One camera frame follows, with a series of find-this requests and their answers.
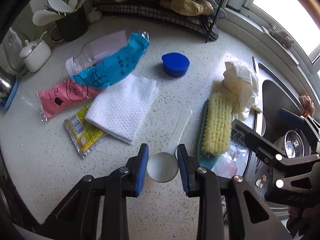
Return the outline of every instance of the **blue round container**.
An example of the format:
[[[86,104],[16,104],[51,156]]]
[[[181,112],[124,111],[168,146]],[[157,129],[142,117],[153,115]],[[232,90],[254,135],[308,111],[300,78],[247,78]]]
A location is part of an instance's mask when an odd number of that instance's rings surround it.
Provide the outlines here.
[[[190,65],[188,58],[180,53],[165,54],[161,59],[163,61],[163,71],[175,78],[184,76]]]

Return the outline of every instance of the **metal bowl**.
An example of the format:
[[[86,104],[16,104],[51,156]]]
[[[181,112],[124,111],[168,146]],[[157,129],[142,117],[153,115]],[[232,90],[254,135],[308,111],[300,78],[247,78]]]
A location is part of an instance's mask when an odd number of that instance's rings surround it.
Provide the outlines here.
[[[274,142],[280,149],[282,149],[288,158],[304,156],[304,146],[300,135],[294,130],[289,130],[278,140]]]

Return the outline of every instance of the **crumpled paper towel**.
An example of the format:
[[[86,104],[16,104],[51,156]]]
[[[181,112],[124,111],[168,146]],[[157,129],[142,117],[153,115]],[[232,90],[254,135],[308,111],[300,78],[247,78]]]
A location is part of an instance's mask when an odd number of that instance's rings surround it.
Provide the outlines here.
[[[133,144],[158,91],[156,80],[129,74],[95,98],[85,119],[108,134]]]
[[[258,78],[254,69],[240,60],[227,61],[225,65],[223,84],[238,96],[239,101],[232,112],[234,117],[244,121],[251,108],[262,113],[262,97],[258,96]]]

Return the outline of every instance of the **sink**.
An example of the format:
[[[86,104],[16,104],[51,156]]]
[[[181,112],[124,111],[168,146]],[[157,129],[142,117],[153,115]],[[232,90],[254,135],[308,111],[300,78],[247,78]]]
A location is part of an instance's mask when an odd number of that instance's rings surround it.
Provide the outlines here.
[[[295,130],[294,127],[279,120],[277,113],[278,110],[284,108],[294,114],[301,115],[301,104],[299,102],[298,93],[290,87],[289,83],[285,84],[284,79],[279,79],[273,72],[271,72],[263,64],[259,63],[259,91],[262,90],[263,98],[263,116],[266,120],[266,132],[264,138],[274,143],[281,136],[285,135],[288,130]],[[310,155],[310,147],[306,137],[301,131],[297,131],[300,135],[305,152],[304,155]],[[262,179],[266,175],[268,178],[268,167],[259,159],[257,159],[255,181]],[[267,191],[267,183],[262,188],[254,185],[256,192],[260,197],[264,198]],[[267,202],[269,207],[275,212],[279,219],[286,219],[289,217],[287,206]]]

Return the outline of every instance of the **utensil holder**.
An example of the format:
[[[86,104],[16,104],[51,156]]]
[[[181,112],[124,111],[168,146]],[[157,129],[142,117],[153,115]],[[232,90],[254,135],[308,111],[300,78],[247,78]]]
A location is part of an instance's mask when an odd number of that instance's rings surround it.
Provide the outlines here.
[[[56,25],[64,41],[74,41],[81,37],[88,30],[84,7],[81,6],[73,13],[57,20]]]

